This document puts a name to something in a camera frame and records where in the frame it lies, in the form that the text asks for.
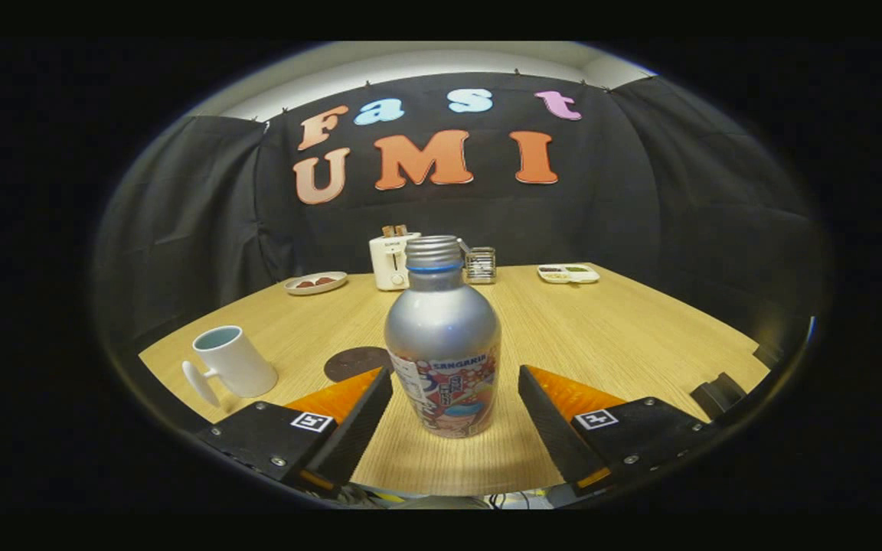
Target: black curtain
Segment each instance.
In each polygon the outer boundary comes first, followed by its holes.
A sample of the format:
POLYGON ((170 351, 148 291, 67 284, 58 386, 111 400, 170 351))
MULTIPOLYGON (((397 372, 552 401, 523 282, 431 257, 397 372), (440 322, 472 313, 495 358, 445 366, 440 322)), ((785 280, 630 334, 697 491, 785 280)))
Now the black curtain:
POLYGON ((661 77, 616 90, 500 73, 440 74, 322 98, 267 122, 197 116, 142 154, 98 232, 100 330, 127 356, 176 328, 290 276, 371 272, 367 241, 385 224, 493 246, 500 265, 597 262, 676 297, 775 349, 822 307, 826 248, 790 171, 738 123, 661 77), (456 88, 486 88, 484 112, 448 109, 456 88), (580 121, 534 96, 559 91, 580 121), (356 125, 384 98, 405 115, 356 125), (298 151, 301 123, 347 105, 321 144, 298 151), (463 129, 471 184, 407 182, 378 191, 374 141, 419 148, 463 129), (510 132, 553 137, 551 185, 521 184, 510 132), (349 147, 342 193, 305 205, 294 164, 349 147))
POLYGON ((661 77, 613 91, 655 176, 658 289, 745 332, 775 359, 826 304, 830 249, 784 160, 661 77))

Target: table surface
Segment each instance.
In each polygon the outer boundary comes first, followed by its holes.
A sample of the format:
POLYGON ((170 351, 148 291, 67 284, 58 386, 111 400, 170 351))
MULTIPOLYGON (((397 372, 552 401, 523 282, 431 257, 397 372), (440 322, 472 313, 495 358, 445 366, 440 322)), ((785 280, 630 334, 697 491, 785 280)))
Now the table surface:
MULTIPOLYGON (((594 266, 596 283, 543 282, 536 266, 499 266, 492 285, 473 285, 503 328, 499 393, 491 428, 469 439, 442 439, 420 421, 392 374, 393 398, 353 474, 389 491, 486 495, 561 484, 517 391, 519 366, 561 374, 626 400, 655 396, 703 421, 690 397, 728 373, 745 391, 767 374, 752 339, 675 298, 594 266)), ((287 404, 332 385, 325 361, 358 346, 385 347, 386 315, 399 292, 377 290, 371 273, 350 275, 331 292, 291 296, 280 285, 213 311, 165 336, 139 356, 169 391, 209 422, 257 400, 287 404), (273 389, 239 398, 216 377, 214 407, 196 394, 181 363, 206 370, 191 343, 203 331, 238 324, 279 372, 273 389)))

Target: metal container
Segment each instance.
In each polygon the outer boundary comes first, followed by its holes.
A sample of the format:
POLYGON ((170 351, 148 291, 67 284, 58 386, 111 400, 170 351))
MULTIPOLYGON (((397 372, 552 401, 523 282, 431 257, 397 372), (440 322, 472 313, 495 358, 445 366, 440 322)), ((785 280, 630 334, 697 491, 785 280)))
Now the metal container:
POLYGON ((493 283, 496 280, 496 250, 472 247, 465 252, 465 282, 493 283))
POLYGON ((394 370, 424 428, 448 439, 492 422, 501 325, 492 305, 462 276, 452 235, 407 242, 410 288, 387 315, 394 370))

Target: orange letter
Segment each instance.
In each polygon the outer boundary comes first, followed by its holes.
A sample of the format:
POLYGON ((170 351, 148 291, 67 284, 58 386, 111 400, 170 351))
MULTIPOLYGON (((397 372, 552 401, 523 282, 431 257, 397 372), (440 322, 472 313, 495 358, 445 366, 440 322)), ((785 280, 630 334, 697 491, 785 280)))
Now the orange letter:
POLYGON ((318 158, 312 157, 296 164, 294 171, 298 199, 301 199, 305 205, 318 205, 318 203, 328 203, 342 193, 342 188, 346 186, 346 155, 349 155, 348 147, 325 154, 329 178, 328 185, 322 189, 315 187, 315 165, 319 163, 318 158))
POLYGON ((475 178, 465 167, 462 144, 468 138, 469 133, 465 130, 441 130, 431 136, 423 151, 417 149, 406 136, 388 136, 374 141, 374 145, 383 152, 383 171, 377 189, 403 187, 407 181, 400 175, 401 167, 414 184, 420 185, 435 163, 437 165, 431 175, 434 184, 468 184, 475 178))
POLYGON ((519 144, 519 172, 515 172, 515 179, 522 184, 557 183, 547 156, 547 144, 553 141, 552 137, 541 132, 510 132, 508 137, 519 144))
POLYGON ((322 130, 332 130, 335 128, 339 124, 339 118, 336 115, 345 115, 347 111, 349 111, 349 108, 346 105, 340 105, 335 109, 329 109, 321 115, 315 115, 311 119, 306 119, 302 122, 302 126, 305 128, 305 136, 302 139, 302 143, 299 144, 298 150, 305 151, 316 143, 322 143, 328 139, 328 135, 322 130))

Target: bottle cap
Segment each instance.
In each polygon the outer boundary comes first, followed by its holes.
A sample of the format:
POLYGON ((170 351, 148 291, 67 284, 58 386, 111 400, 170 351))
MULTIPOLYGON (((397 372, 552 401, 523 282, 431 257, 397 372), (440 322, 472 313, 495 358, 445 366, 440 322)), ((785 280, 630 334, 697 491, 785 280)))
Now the bottle cap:
POLYGON ((427 235, 407 241, 403 249, 411 272, 447 272, 462 268, 462 247, 454 235, 427 235))

